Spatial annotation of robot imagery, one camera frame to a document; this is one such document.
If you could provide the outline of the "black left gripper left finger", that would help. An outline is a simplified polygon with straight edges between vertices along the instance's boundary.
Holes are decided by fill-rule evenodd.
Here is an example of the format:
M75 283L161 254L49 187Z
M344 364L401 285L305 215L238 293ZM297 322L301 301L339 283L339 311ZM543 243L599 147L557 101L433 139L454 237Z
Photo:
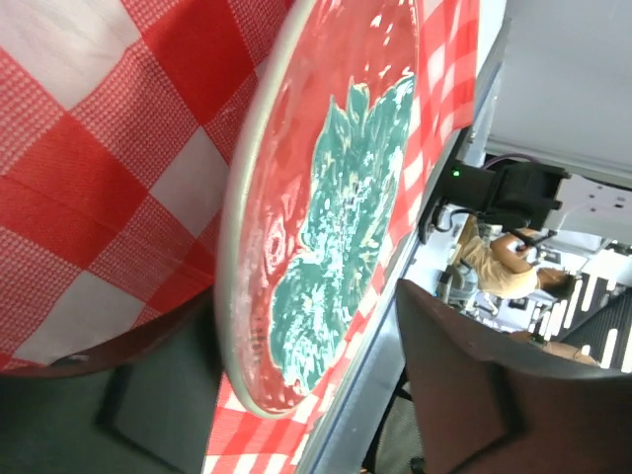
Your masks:
M199 473L222 373L205 290L44 367L1 374L4 473Z

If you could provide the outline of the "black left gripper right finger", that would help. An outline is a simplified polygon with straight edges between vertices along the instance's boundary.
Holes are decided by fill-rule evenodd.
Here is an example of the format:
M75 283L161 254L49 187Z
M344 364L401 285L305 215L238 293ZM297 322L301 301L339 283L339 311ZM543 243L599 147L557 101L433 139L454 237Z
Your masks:
M475 322L408 280L395 291L430 473L627 473L631 378Z

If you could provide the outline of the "red white checkered cloth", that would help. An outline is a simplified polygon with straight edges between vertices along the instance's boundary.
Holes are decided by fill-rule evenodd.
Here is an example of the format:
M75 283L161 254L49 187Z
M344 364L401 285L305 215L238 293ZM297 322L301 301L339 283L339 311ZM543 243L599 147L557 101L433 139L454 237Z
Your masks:
M215 316L231 162L298 1L1 5L1 374L44 367L212 293L222 373L199 473L292 473L373 315L428 177L473 118L478 1L419 7L419 117L383 253L322 381L288 415L238 400Z

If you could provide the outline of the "red teal ceramic plate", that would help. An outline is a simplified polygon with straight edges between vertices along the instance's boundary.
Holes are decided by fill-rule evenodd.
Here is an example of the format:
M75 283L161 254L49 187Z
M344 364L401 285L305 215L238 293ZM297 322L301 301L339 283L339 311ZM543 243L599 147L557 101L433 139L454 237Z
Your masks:
M414 1L298 1L247 113L215 316L241 404L288 415L337 361L383 253L414 120Z

